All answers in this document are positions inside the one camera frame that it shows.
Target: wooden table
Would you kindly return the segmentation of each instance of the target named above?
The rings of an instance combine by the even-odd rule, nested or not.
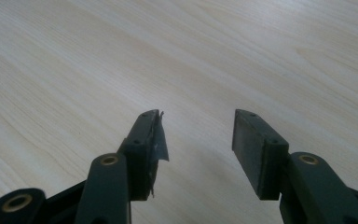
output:
[[[231,151],[236,108],[358,189],[358,1],[0,0],[0,197],[50,197],[158,108],[170,162],[132,223],[282,223]]]

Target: light wood surface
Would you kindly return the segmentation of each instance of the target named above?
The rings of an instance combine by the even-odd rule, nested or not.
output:
[[[0,197],[50,197],[165,112],[132,223],[282,223],[231,151],[236,108],[358,189],[358,1],[0,0]]]

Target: wood grain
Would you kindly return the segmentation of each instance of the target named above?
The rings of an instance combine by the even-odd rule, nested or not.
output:
[[[133,223],[282,223],[230,149],[234,110],[358,189],[358,1],[0,0],[0,197],[52,196],[165,112]]]

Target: table surface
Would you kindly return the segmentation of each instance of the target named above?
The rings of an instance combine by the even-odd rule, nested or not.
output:
[[[132,223],[282,223],[231,150],[253,111],[358,189],[358,1],[0,0],[0,197],[50,197],[160,109],[171,160]]]

